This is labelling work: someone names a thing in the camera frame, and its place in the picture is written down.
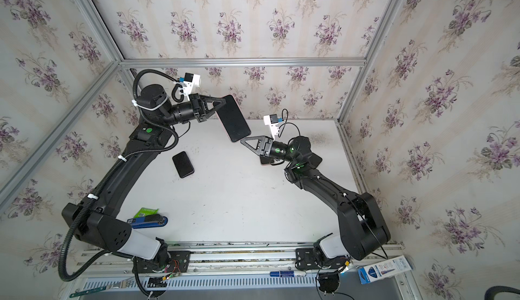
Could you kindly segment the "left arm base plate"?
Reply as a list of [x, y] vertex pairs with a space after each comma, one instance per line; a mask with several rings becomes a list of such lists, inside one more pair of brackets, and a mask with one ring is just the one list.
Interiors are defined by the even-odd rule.
[[133, 273], [186, 273], [190, 263], [190, 251], [159, 252], [154, 259], [138, 259], [138, 263], [132, 268]]

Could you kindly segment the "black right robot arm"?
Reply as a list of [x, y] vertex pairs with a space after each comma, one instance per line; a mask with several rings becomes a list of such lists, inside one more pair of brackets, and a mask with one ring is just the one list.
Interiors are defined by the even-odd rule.
[[308, 137], [297, 136], [288, 144], [268, 136], [247, 137], [240, 142], [258, 156], [287, 162], [286, 179], [313, 194], [336, 214], [339, 231], [314, 243], [317, 258], [348, 256], [360, 261], [391, 239], [375, 197], [350, 191], [322, 174], [318, 170], [322, 158], [312, 151]]

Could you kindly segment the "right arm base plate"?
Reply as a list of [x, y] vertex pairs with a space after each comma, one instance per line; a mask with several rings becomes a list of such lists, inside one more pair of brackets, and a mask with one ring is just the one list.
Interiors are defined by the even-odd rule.
[[349, 266], [351, 257], [341, 255], [328, 258], [314, 248], [298, 248], [295, 250], [295, 267], [300, 271], [308, 270], [342, 270]]

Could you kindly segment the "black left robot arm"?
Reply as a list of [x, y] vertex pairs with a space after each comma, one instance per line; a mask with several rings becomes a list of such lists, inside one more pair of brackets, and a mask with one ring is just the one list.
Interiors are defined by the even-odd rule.
[[143, 235], [131, 224], [118, 219], [121, 207], [138, 178], [162, 152], [176, 147], [179, 123], [208, 120], [222, 108], [224, 98], [191, 94], [189, 100], [176, 105], [169, 100], [161, 85], [145, 87], [134, 97], [140, 119], [127, 146], [98, 185], [74, 205], [62, 210], [69, 231], [60, 250], [60, 263], [65, 263], [73, 238], [99, 247], [106, 253], [138, 257], [157, 266], [166, 266], [171, 257], [166, 243]]

